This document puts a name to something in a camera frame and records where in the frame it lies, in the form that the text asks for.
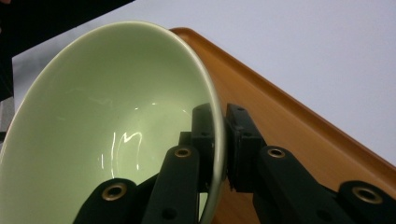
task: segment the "green bowl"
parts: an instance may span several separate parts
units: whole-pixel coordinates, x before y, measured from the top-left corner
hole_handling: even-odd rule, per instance
[[[62,50],[28,91],[0,155],[0,223],[72,223],[102,182],[157,174],[191,112],[210,103],[215,163],[202,221],[224,174],[219,102],[178,36],[142,21],[98,28]]]

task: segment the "ceramic bowl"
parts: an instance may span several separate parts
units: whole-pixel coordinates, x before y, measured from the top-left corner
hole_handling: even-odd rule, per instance
[[[210,221],[224,171],[223,125],[202,62],[178,36],[127,21],[63,49],[39,75],[0,155],[0,223],[72,223],[102,182],[136,184],[157,174],[191,112],[210,103],[214,176],[202,219]]]

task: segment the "metal ring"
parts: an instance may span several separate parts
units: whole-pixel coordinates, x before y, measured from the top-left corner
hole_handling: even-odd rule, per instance
[[[274,158],[284,158],[286,156],[285,152],[277,149],[277,148],[271,148],[268,149],[268,155],[274,157]]]
[[[191,150],[189,150],[188,148],[180,148],[175,151],[175,155],[179,158],[186,158],[191,155]]]
[[[112,184],[102,192],[102,198],[110,202],[116,201],[125,195],[126,189],[126,184],[124,183]]]
[[[381,195],[366,187],[353,187],[352,192],[360,200],[367,203],[380,204],[383,202]]]

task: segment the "wooden tray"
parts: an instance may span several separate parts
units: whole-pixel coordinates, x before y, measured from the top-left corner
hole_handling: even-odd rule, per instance
[[[175,34],[186,41],[206,66],[223,112],[227,103],[249,112],[269,145],[291,151],[322,185],[362,180],[396,198],[396,168],[328,121],[188,28]],[[259,223],[251,195],[230,192],[228,184],[214,223]]]

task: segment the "white table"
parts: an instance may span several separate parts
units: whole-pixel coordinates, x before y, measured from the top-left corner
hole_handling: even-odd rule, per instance
[[[15,107],[71,41],[132,20],[195,30],[396,165],[395,1],[137,0],[14,57]]]

